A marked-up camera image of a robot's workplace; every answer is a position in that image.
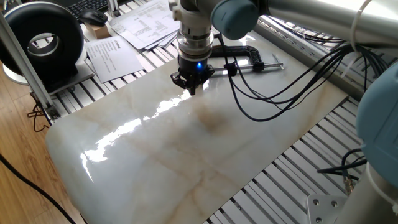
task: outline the paper document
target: paper document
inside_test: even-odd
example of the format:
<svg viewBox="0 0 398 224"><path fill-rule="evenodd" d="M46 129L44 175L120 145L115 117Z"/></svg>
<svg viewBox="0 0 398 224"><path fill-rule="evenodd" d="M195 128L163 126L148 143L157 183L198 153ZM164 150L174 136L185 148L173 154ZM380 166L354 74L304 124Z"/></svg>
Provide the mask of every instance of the paper document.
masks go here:
<svg viewBox="0 0 398 224"><path fill-rule="evenodd" d="M168 0L152 0L109 23L115 32L137 49L162 40L180 27L180 23L172 18Z"/></svg>
<svg viewBox="0 0 398 224"><path fill-rule="evenodd" d="M120 36L87 42L85 48L101 83L144 69L136 51Z"/></svg>
<svg viewBox="0 0 398 224"><path fill-rule="evenodd" d="M163 48L166 48L167 46L169 46L169 44L171 42L173 42L173 40L177 37L177 31L175 31L174 33L169 34L168 36L166 36L165 38L158 40L157 42L148 45L147 47L145 47L146 50L150 50L156 46L161 46Z"/></svg>

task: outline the electrical wire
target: electrical wire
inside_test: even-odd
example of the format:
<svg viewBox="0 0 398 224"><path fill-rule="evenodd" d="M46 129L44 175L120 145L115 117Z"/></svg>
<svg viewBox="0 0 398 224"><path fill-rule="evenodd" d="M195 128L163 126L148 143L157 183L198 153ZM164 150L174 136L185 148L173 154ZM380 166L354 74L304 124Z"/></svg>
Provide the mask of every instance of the electrical wire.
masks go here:
<svg viewBox="0 0 398 224"><path fill-rule="evenodd" d="M226 54L226 47L225 47L222 35L217 34L217 35L215 35L215 37L220 40L224 54ZM365 49L362 46L357 46L357 49L362 53L363 57L366 58L366 65L369 62L370 66L373 68L373 70L377 76L380 76L385 71L386 63L382 62L382 59L378 55L370 52L368 49ZM287 110L291 110L291 109L295 108L296 106L298 106L299 104L301 104L309 94L313 93L317 88L322 86L336 72L337 68L340 66L344 57L352 52L354 52L354 50L353 50L352 46L350 46L350 45L344 45L344 46L338 47L335 50L332 50L330 53L326 54L319 61L317 61L315 63L315 65L310 67L307 71L305 71L298 78L296 78L292 83L290 83L283 90L281 90L280 92L278 92L272 96L268 96L268 97L264 96L263 94L259 93L258 91L254 90L250 87L249 83L244 78L244 75L238 65L238 61L237 61L236 57L234 57L233 63L229 63L228 58L224 57L225 63L226 63L224 68L226 68L228 71L228 80L231 85L231 90L232 90L234 100L235 100L236 105L238 106L239 110L247 118L251 119L252 121L265 122L265 121L270 121L272 119L275 119L275 118L279 117L280 115L282 115L283 113L285 113ZM309 74L316 66L321 64L323 61L325 61L325 63L321 66L319 71L308 81L308 83L304 86L304 88L300 92L296 93L294 96L291 96L287 100L279 100L279 101L275 100L276 97L280 96L281 94L283 94L284 92L289 90L293 85L295 85L298 81L300 81L304 76ZM242 89L240 89L237 86L237 84L235 84L232 77L235 76L237 73L239 73L245 87L249 90L250 93L245 93ZM325 79L322 82L320 82L315 88L312 88L312 86L316 85L317 82L319 81L319 79L321 79L322 77L325 77ZM236 93L236 90L250 99L259 100L259 101L263 101L265 103L270 103L272 105L275 105L276 107L278 107L279 112L277 112L273 116L270 116L267 118L259 119L259 118L252 117L241 106L241 104L239 102L239 98Z"/></svg>
<svg viewBox="0 0 398 224"><path fill-rule="evenodd" d="M368 62L366 57L362 54L363 60L365 61L365 80L363 82L363 91L366 92L366 82L368 81Z"/></svg>
<svg viewBox="0 0 398 224"><path fill-rule="evenodd" d="M346 160L347 160L349 155L357 153L357 152L362 152L362 149L353 149L353 150L347 152L346 154L344 154L344 156L341 158L341 166L344 166L346 164ZM343 177L347 177L348 176L347 169L343 169L343 170L341 170L341 172L343 173Z"/></svg>
<svg viewBox="0 0 398 224"><path fill-rule="evenodd" d="M45 128L49 128L49 127L47 125L43 125L43 127L41 129L36 129L36 119L37 119L37 117L45 116L45 118L47 119L47 121L49 122L50 125L51 125L51 123L50 123L48 117L44 114L43 107L42 107L41 103L34 98L33 93L30 93L30 95L31 95L31 97L33 97L33 99L35 100L36 104L33 107L32 112L27 114L27 117L28 118L33 118L33 130L35 132L41 132Z"/></svg>
<svg viewBox="0 0 398 224"><path fill-rule="evenodd" d="M29 185L33 189L35 189L38 193L43 195L48 201L50 201L61 213L62 215L71 223L71 224L76 224L75 221L71 218L71 216L43 189L41 189L39 186L35 185L33 182L28 180L26 177L24 177L18 170L16 170L2 154L0 154L0 162L2 162L15 176L17 176L21 181L23 181L25 184Z"/></svg>
<svg viewBox="0 0 398 224"><path fill-rule="evenodd" d="M342 172L338 172L338 171L332 171L332 172L324 172L323 174L333 174L333 175L340 175L342 176L343 173ZM359 177L356 177L354 175L349 175L349 177L353 180L359 181Z"/></svg>
<svg viewBox="0 0 398 224"><path fill-rule="evenodd" d="M361 157L357 158L356 160L354 160L354 162L358 162L358 161L360 161L361 159L364 159L364 158L365 158L365 156L361 156Z"/></svg>
<svg viewBox="0 0 398 224"><path fill-rule="evenodd" d="M332 167L332 168L327 168L327 169L320 169L320 170L317 170L317 173L325 174L325 173L329 173L329 172L341 171L341 170L345 170L345 169L355 168L355 167L358 167L358 166L361 166L361 165L365 165L367 162L368 162L368 160L364 159L362 161L353 162L351 164L344 165L344 166Z"/></svg>
<svg viewBox="0 0 398 224"><path fill-rule="evenodd" d="M298 32L295 29L293 29L292 27L288 26L287 24L283 24L282 22L278 21L277 19L273 18L273 17L269 17L270 19L272 19L274 22L278 23L278 25L284 27L285 29L287 29L288 31L290 31L291 33L295 34L298 37L302 37L305 40L309 40L309 41L313 41L313 42L322 42L322 43L344 43L346 42L343 39L326 39L323 37L315 37L313 35L308 35L304 32Z"/></svg>

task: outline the stack of papers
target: stack of papers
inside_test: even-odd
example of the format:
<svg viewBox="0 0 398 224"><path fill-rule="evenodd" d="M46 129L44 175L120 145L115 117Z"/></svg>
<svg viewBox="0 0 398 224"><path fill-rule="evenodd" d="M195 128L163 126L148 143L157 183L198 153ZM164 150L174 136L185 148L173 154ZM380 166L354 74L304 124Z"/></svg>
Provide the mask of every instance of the stack of papers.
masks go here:
<svg viewBox="0 0 398 224"><path fill-rule="evenodd" d="M112 29L137 49L166 48L177 36L168 0L153 0L110 21Z"/></svg>

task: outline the blue led light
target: blue led light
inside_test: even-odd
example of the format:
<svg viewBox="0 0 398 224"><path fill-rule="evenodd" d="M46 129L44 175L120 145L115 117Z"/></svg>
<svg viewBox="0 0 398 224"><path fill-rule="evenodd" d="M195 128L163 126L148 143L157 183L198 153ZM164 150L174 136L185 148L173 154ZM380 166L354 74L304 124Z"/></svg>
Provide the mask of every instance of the blue led light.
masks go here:
<svg viewBox="0 0 398 224"><path fill-rule="evenodd" d="M201 65L201 63L199 62L199 63L197 64L197 69L201 70L201 68L202 68L202 65Z"/></svg>

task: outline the white marble surface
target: white marble surface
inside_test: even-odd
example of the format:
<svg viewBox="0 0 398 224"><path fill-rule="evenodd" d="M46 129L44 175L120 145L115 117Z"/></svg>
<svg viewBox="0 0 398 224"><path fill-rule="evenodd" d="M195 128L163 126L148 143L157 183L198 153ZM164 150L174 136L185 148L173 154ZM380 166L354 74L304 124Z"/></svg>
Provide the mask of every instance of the white marble surface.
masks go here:
<svg viewBox="0 0 398 224"><path fill-rule="evenodd" d="M245 72L265 95L307 69L253 32L226 43L252 45L265 62L275 62L272 53L285 62L285 70ZM216 67L222 59L210 63ZM176 70L173 60L50 128L49 153L90 224L201 224L346 97L326 82L295 109L255 123L236 106L225 75L214 76L191 97L171 82ZM273 105L239 99L255 117L278 112Z"/></svg>

